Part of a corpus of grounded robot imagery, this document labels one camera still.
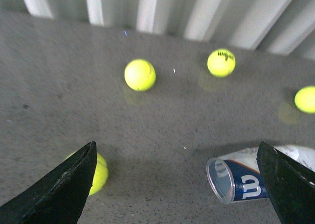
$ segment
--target tennis ball can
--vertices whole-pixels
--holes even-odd
[[[298,145],[275,146],[280,152],[315,172],[315,150]],[[246,148],[207,162],[210,186],[224,204],[268,198],[257,164],[256,148]]]

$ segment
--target speckled concrete floor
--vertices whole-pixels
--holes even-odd
[[[79,224],[279,224],[268,199],[221,204],[206,162],[262,140],[315,148],[293,104],[315,63],[230,48],[217,79],[206,60],[226,46],[124,31],[0,13],[0,205],[95,140],[110,176]],[[135,58],[156,69],[148,92],[124,82]]]

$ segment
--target yellow tennis ball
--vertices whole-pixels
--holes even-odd
[[[144,59],[134,59],[125,68],[125,80],[130,88],[146,91],[156,82],[156,71],[151,63]]]
[[[89,195],[95,194],[96,192],[100,191],[100,189],[105,185],[107,177],[108,177],[107,163],[105,159],[99,153],[97,153],[96,168]]]
[[[307,86],[297,92],[294,102],[296,107],[305,113],[315,113],[315,86]]]
[[[215,77],[226,77],[235,68],[234,54],[227,49],[217,49],[208,57],[208,69]]]

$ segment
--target white corrugated wall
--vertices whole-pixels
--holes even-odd
[[[0,7],[315,60],[315,0],[0,0]]]

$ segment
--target clear plastic lid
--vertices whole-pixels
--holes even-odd
[[[207,163],[207,176],[211,188],[219,200],[224,204],[233,202],[234,179],[227,164],[221,159],[210,159]]]

